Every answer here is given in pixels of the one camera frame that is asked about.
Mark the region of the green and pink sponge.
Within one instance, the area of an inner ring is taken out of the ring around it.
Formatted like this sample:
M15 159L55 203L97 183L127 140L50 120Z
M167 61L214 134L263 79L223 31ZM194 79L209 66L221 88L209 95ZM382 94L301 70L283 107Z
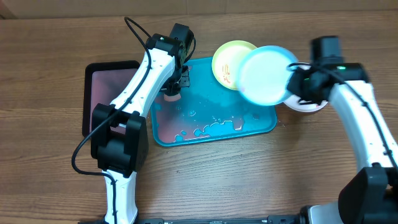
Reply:
M179 99L181 99L181 95L179 93L173 96L169 96L166 94L164 95L164 100L168 102L178 101Z

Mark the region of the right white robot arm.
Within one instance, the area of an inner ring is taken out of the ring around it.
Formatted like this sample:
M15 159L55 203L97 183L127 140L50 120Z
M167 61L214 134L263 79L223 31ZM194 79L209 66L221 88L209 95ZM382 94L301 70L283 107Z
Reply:
M337 36L313 39L311 62L288 65L287 89L300 105L326 101L337 112L352 145L357 174L338 200L304 207L306 223L397 223L397 143L360 63L346 63Z

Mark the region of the white plate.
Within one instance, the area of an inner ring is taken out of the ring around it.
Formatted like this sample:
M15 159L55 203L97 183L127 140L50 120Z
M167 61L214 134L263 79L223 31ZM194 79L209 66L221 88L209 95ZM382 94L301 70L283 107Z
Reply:
M297 68L306 71L310 68L310 65L308 63L304 63L303 65L296 65L290 68L292 74L286 84L287 93L289 93L290 96L286 100L284 100L284 104L288 106L290 109L302 113L315 113L317 111L322 110L328 104L327 101L322 101L320 104L311 103L310 101L301 99L301 97L293 94L293 92L288 89L288 85L291 79L294 77L295 73L294 70Z

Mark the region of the teal serving tray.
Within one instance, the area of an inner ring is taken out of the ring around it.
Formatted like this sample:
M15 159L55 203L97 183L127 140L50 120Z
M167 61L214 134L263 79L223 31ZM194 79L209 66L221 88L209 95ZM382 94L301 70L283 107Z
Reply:
M210 57L187 62L190 86L181 98L166 101L159 93L150 113L154 139L165 147L237 138L272 131L273 106L258 106L229 90L213 76Z

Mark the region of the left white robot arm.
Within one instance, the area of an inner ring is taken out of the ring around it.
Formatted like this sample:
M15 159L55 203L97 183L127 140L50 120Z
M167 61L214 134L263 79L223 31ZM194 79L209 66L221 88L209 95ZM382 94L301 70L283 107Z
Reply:
M94 107L91 156L106 181L104 223L134 223L136 174L149 150L146 116L158 92L179 94L195 45L193 32L182 24L175 24L169 35L149 37L142 62L123 92L110 104Z

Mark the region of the light blue plate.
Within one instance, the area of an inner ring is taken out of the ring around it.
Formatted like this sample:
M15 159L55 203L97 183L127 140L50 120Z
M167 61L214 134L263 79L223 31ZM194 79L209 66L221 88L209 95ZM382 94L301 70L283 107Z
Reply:
M284 102L292 96L287 89L292 76L288 66L297 61L291 51L276 45L251 51L238 68L236 84L239 93L259 106L274 106Z

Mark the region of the yellow plate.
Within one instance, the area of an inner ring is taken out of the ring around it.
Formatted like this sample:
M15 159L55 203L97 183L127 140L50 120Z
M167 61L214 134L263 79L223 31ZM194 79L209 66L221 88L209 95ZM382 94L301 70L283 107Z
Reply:
M220 46L212 58L212 71L217 81L230 90L237 90L236 77L243 58L257 47L243 40Z

